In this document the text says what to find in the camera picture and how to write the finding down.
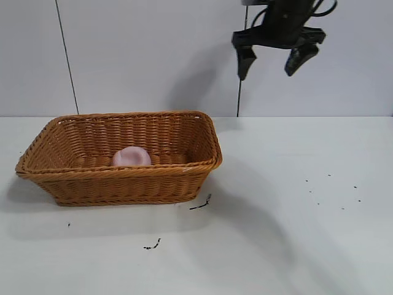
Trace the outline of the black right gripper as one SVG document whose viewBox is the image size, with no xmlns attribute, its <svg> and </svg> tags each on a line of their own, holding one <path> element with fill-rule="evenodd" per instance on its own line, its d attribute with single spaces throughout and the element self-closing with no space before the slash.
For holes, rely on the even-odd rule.
<svg viewBox="0 0 393 295">
<path fill-rule="evenodd" d="M 316 44 L 323 43 L 326 34 L 319 28 L 306 27 L 305 23 L 315 11 L 314 1 L 269 1 L 262 24 L 243 31 L 235 31 L 232 44 L 236 49 L 238 77 L 244 81 L 257 59 L 252 46 L 260 45 L 278 49 L 292 49 L 284 70 L 288 76 L 319 53 Z"/>
</svg>

